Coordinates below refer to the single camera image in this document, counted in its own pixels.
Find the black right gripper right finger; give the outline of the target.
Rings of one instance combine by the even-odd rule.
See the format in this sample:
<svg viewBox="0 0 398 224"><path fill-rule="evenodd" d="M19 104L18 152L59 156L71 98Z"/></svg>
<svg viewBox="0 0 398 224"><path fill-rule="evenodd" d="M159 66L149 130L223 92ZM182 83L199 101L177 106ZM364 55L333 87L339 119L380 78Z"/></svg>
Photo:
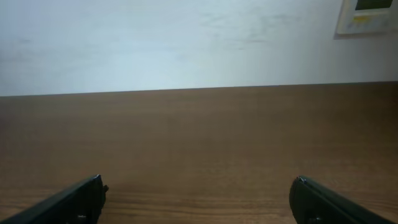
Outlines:
<svg viewBox="0 0 398 224"><path fill-rule="evenodd" d="M289 192L297 224L394 224L306 176L298 176Z"/></svg>

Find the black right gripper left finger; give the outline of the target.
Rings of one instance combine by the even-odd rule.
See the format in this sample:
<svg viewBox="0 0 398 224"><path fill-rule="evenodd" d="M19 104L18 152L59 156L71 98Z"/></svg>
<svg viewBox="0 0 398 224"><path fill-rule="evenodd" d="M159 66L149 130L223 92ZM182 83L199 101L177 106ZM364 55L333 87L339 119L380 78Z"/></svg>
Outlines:
<svg viewBox="0 0 398 224"><path fill-rule="evenodd" d="M108 190L98 174L1 221L1 224L97 224Z"/></svg>

